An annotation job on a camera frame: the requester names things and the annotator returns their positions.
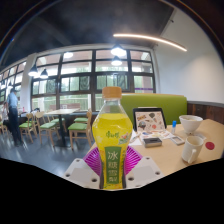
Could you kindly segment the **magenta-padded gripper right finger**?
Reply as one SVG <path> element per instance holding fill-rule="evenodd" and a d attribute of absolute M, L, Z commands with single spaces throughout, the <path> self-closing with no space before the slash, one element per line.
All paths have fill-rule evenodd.
<path fill-rule="evenodd" d="M 124 177 L 127 189 L 140 188 L 163 177 L 162 171 L 149 156 L 142 156 L 128 147 L 124 160 Z"/>

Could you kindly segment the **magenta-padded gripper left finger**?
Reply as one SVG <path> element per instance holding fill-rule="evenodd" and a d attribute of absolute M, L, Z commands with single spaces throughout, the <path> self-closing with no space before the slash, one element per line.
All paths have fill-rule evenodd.
<path fill-rule="evenodd" d="M 63 178 L 84 188 L 99 189 L 102 165 L 97 147 L 83 159 L 76 158 L 65 171 Z"/>

